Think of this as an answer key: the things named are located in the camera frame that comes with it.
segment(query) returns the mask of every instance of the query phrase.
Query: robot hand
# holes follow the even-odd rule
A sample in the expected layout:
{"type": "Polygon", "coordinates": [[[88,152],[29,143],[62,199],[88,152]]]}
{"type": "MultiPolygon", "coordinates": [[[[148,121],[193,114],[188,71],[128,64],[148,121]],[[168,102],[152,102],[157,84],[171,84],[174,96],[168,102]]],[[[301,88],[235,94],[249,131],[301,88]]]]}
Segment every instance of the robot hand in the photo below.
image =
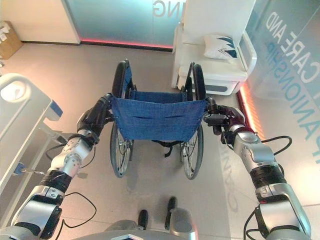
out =
{"type": "Polygon", "coordinates": [[[203,120],[213,128],[215,135],[222,134],[222,127],[224,132],[234,132],[236,129],[246,126],[245,116],[239,109],[217,105],[211,97],[208,97],[207,100],[209,102],[208,114],[204,116],[203,120]]]}

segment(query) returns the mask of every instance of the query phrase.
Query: black cable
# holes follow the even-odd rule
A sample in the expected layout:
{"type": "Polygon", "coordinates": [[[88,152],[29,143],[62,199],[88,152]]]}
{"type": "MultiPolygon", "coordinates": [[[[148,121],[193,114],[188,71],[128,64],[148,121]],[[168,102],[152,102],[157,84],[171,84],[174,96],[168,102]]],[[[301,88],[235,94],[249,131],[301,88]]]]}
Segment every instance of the black cable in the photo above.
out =
{"type": "Polygon", "coordinates": [[[60,148],[60,147],[63,147],[63,146],[65,146],[65,145],[66,145],[66,143],[62,143],[62,144],[59,144],[59,145],[57,145],[57,146],[53,146],[53,147],[49,148],[48,150],[45,151],[46,157],[52,161],[53,158],[48,154],[48,152],[50,152],[50,151],[52,151],[52,150],[54,150],[54,149],[58,149],[58,148],[60,148]]]}
{"type": "Polygon", "coordinates": [[[267,142],[271,142],[271,141],[278,140],[278,139],[289,139],[289,143],[284,148],[280,149],[279,151],[277,151],[273,154],[273,155],[277,155],[279,153],[282,153],[284,150],[287,150],[290,147],[290,145],[292,144],[292,138],[290,136],[276,136],[276,137],[273,137],[270,139],[263,140],[261,142],[267,143],[267,142]]]}
{"type": "Polygon", "coordinates": [[[253,210],[253,212],[250,214],[250,216],[248,217],[248,219],[245,221],[244,227],[243,227],[243,240],[246,240],[246,231],[247,231],[247,226],[248,223],[250,222],[251,218],[253,217],[253,215],[255,214],[255,210],[253,210]]]}
{"type": "Polygon", "coordinates": [[[94,214],[93,214],[92,217],[90,217],[88,220],[86,220],[86,221],[84,221],[84,222],[82,222],[82,223],[80,223],[80,224],[78,224],[78,225],[75,225],[75,226],[70,226],[70,225],[68,225],[68,224],[66,223],[66,221],[63,219],[62,222],[61,222],[61,226],[60,226],[59,232],[58,232],[55,240],[58,240],[58,238],[59,238],[59,236],[60,236],[60,234],[61,234],[61,231],[62,231],[62,228],[64,227],[64,225],[65,225],[67,228],[69,228],[69,229],[74,229],[74,228],[80,227],[80,226],[86,224],[87,222],[89,222],[91,219],[93,219],[94,216],[95,216],[96,213],[97,213],[97,208],[96,208],[96,206],[93,204],[93,202],[90,201],[86,196],[82,195],[81,193],[75,191],[75,192],[66,194],[65,197],[70,196],[70,195],[72,195],[72,194],[78,194],[78,195],[80,195],[81,197],[83,197],[84,199],[86,199],[89,203],[91,203],[91,205],[94,207],[94,214]]]}
{"type": "Polygon", "coordinates": [[[249,239],[251,239],[251,240],[256,240],[255,238],[253,238],[252,236],[249,235],[249,233],[251,233],[251,232],[260,232],[260,230],[259,230],[259,229],[249,229],[249,230],[247,230],[247,231],[245,232],[246,236],[247,236],[249,239]]]}
{"type": "Polygon", "coordinates": [[[85,168],[86,166],[88,166],[90,163],[92,163],[92,161],[95,159],[95,156],[96,156],[96,145],[94,144],[94,147],[93,147],[93,156],[92,156],[91,160],[90,160],[86,165],[84,165],[84,166],[82,167],[82,169],[85,168]]]}
{"type": "Polygon", "coordinates": [[[285,170],[284,168],[281,166],[281,164],[278,163],[279,168],[281,169],[281,173],[283,175],[283,177],[285,176],[285,170]]]}

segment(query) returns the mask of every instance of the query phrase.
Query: wall baseboard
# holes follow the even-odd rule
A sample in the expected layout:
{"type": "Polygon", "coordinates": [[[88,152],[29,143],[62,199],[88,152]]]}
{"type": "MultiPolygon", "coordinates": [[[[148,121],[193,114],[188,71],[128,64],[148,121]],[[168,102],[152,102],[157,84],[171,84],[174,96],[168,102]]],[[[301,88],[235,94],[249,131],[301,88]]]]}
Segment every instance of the wall baseboard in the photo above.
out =
{"type": "Polygon", "coordinates": [[[140,46],[140,45],[129,45],[129,44],[121,44],[121,43],[108,43],[108,42],[92,42],[92,41],[81,41],[81,44],[86,45],[99,45],[99,46],[107,46],[107,47],[117,47],[117,48],[126,48],[126,49],[142,49],[142,50],[153,50],[160,52],[172,52],[172,48],[166,47],[156,47],[156,46],[140,46]]]}
{"type": "Polygon", "coordinates": [[[69,43],[69,42],[52,42],[52,41],[21,41],[26,44],[54,44],[54,45],[70,45],[79,46],[81,44],[85,45],[98,45],[116,48],[126,48],[126,49],[142,49],[142,50],[152,50],[160,52],[172,52],[172,48],[166,47],[156,47],[156,46],[139,46],[139,45],[127,45],[119,43],[106,43],[106,42],[92,42],[92,41],[81,41],[80,43],[69,43]]]}
{"type": "Polygon", "coordinates": [[[71,43],[71,42],[53,42],[53,41],[21,41],[26,44],[54,44],[54,45],[71,45],[79,46],[80,43],[71,43]]]}

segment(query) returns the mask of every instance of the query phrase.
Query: silver robotic arm segment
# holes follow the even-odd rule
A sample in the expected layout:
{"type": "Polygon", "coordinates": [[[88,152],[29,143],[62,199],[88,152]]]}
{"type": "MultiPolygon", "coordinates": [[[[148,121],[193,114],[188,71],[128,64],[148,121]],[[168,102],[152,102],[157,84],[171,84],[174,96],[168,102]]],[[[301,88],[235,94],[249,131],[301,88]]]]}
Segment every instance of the silver robotic arm segment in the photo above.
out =
{"type": "Polygon", "coordinates": [[[261,166],[278,167],[271,148],[263,144],[260,138],[251,131],[237,133],[233,150],[242,159],[248,173],[261,166]]]}

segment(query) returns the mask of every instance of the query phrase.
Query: white pillow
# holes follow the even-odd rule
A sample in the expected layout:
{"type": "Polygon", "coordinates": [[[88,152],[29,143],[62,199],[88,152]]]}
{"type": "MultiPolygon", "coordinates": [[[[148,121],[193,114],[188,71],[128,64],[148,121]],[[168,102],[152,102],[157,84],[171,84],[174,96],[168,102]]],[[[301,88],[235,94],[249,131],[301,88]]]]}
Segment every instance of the white pillow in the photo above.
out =
{"type": "Polygon", "coordinates": [[[204,36],[204,56],[211,59],[228,60],[237,58],[234,41],[229,36],[210,34],[204,36]]]}

